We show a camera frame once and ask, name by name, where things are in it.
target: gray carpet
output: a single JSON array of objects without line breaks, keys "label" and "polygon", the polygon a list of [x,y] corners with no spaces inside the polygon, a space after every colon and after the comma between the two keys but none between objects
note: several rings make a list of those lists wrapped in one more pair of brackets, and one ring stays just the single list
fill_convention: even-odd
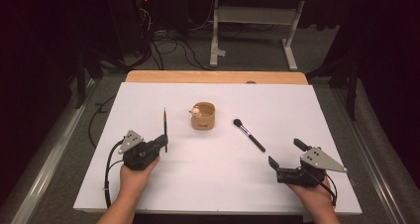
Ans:
[{"label": "gray carpet", "polygon": [[[225,57],[219,58],[218,70],[287,70],[284,54],[279,47],[278,34],[285,33],[284,29],[278,28],[266,32],[247,32],[236,38],[222,38],[220,48],[227,50]],[[318,32],[314,28],[299,29],[293,41],[292,48],[295,54],[298,68],[303,71],[311,71],[322,64],[336,30]],[[235,35],[230,30],[223,35]],[[195,51],[198,61],[203,66],[208,66],[210,58],[210,36],[192,34],[187,39],[189,45]],[[164,43],[158,48],[161,53],[171,52],[176,44]],[[175,51],[162,56],[165,69],[198,69],[189,64],[186,57],[195,65],[191,51],[178,45]],[[127,63],[135,58],[127,55]],[[157,69],[157,63],[149,59],[137,69]],[[119,85],[125,79],[125,75],[119,71],[105,69],[105,76],[97,81],[95,92],[86,101],[86,109],[74,131],[68,147],[55,171],[52,181],[41,199],[30,223],[95,223],[100,214],[84,213],[72,209],[72,205],[78,193],[79,186],[93,156],[94,148],[89,142],[89,122],[97,110],[95,103],[103,103],[114,95]],[[312,81],[318,96],[321,108],[326,117],[338,151],[343,163],[349,170],[349,178],[354,184],[354,190],[362,207],[363,214],[357,216],[340,217],[342,223],[393,223],[377,194],[376,186],[372,182],[371,174],[364,162],[363,154],[358,147],[351,124],[343,112],[342,104],[337,98],[337,93],[342,91],[331,90],[326,79],[314,79]],[[111,109],[112,102],[104,106],[105,111]],[[102,129],[109,113],[96,115],[92,122],[91,134],[95,143],[99,140]],[[383,176],[398,205],[402,210],[406,223],[420,223],[420,218],[415,211],[419,205],[419,190],[404,169],[401,161],[391,148],[386,136],[380,129],[380,125],[368,104],[368,98],[360,84],[356,104],[356,125],[369,148],[374,154],[377,164],[383,170]],[[40,148],[39,153],[32,160],[27,169],[26,177],[17,185],[8,202],[0,212],[0,222],[10,223],[19,208],[20,203],[31,186],[30,180],[35,178],[49,150],[48,144]]]}]

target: white tabletop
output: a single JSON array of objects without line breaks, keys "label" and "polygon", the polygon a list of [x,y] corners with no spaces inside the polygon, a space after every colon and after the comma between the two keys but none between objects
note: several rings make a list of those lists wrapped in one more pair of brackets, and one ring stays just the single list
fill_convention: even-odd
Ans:
[{"label": "white tabletop", "polygon": [[[197,131],[189,110],[197,102],[216,107],[215,127]],[[300,166],[298,138],[341,163],[315,92],[310,85],[123,83],[74,203],[78,210],[105,210],[102,190],[111,148],[129,130],[148,142],[163,133],[167,114],[168,153],[152,173],[137,210],[150,213],[302,214],[299,199],[276,182],[272,156],[283,168]],[[235,125],[239,118],[262,143],[257,146]],[[120,160],[117,153],[113,161]],[[119,189],[119,166],[110,172],[111,200]],[[329,171],[340,195],[336,212],[361,208],[345,173]]]}]

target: human hand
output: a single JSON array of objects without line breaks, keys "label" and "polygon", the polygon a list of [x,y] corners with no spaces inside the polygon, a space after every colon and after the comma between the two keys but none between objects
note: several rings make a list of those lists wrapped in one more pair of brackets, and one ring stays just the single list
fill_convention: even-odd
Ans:
[{"label": "human hand", "polygon": [[122,165],[120,170],[120,192],[118,197],[127,197],[135,203],[139,202],[143,191],[149,183],[152,170],[158,164],[157,157],[145,170],[131,170]]},{"label": "human hand", "polygon": [[[330,188],[330,182],[326,177],[322,182]],[[306,188],[293,184],[287,184],[287,186],[300,198],[315,223],[340,223],[334,211],[331,194],[324,187],[317,185]]]}]

